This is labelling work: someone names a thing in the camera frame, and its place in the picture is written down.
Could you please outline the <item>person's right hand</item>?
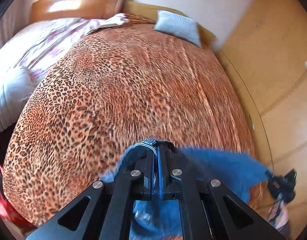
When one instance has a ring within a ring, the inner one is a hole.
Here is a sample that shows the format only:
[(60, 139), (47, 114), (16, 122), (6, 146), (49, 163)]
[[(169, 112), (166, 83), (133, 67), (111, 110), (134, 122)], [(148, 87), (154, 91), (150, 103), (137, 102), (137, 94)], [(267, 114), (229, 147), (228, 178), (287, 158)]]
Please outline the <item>person's right hand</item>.
[(288, 210), (283, 200), (278, 200), (269, 209), (267, 221), (277, 230), (280, 230), (288, 223)]

